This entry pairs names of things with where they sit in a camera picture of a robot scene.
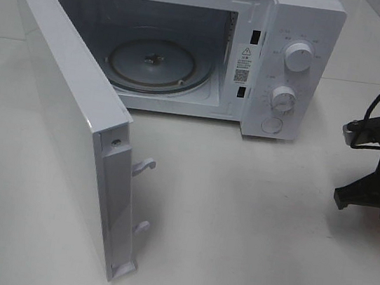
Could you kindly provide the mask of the round white door-release button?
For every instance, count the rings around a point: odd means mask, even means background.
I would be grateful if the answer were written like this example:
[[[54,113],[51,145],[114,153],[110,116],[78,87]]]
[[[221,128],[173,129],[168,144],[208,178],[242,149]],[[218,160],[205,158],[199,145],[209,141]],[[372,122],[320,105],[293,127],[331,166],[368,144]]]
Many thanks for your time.
[[[282,130],[283,121],[280,118],[268,117],[262,121],[261,129],[264,133],[277,134]]]

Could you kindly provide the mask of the white microwave door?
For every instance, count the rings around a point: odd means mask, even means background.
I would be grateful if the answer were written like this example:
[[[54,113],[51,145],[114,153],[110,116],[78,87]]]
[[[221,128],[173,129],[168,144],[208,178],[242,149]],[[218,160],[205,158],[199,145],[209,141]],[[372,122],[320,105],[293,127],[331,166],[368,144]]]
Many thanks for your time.
[[[58,0],[17,0],[44,121],[108,280],[135,271],[132,117]]]

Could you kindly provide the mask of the lower white timer knob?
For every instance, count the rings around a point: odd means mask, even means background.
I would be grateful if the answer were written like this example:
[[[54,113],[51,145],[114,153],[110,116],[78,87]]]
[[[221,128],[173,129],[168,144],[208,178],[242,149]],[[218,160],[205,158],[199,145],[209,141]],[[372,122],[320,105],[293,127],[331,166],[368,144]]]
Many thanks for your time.
[[[278,86],[272,90],[271,106],[277,112],[289,112],[296,101],[296,95],[290,87]]]

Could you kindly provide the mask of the upper white power knob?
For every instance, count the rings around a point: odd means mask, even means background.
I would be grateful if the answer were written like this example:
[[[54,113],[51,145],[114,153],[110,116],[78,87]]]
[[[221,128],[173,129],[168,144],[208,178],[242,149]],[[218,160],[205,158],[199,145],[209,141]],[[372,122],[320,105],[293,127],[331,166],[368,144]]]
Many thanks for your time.
[[[303,72],[311,67],[314,58],[314,50],[310,43],[295,41],[289,44],[285,50],[285,65],[291,72]]]

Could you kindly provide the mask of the white microwave oven body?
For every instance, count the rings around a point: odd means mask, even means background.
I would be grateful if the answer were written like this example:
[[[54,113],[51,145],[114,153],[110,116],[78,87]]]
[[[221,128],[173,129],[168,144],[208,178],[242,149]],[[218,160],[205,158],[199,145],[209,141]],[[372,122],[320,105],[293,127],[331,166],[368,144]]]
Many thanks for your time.
[[[126,91],[113,85],[129,110],[234,121],[243,135],[291,140],[346,20],[339,0],[58,0],[106,75],[105,59],[123,42],[164,39],[211,54],[215,70],[198,87],[172,94]],[[312,45],[311,67],[291,72],[285,48]],[[271,106],[272,90],[287,86],[297,101],[289,112]],[[262,121],[282,130],[264,133]]]

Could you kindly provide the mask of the glass microwave turntable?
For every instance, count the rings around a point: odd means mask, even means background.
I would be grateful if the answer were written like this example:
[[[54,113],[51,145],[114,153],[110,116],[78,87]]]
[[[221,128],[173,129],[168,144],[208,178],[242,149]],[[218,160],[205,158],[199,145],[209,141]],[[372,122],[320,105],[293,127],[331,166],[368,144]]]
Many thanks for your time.
[[[204,50],[165,39],[133,39],[105,59],[107,78],[116,87],[145,94],[180,93],[200,86],[215,70]]]

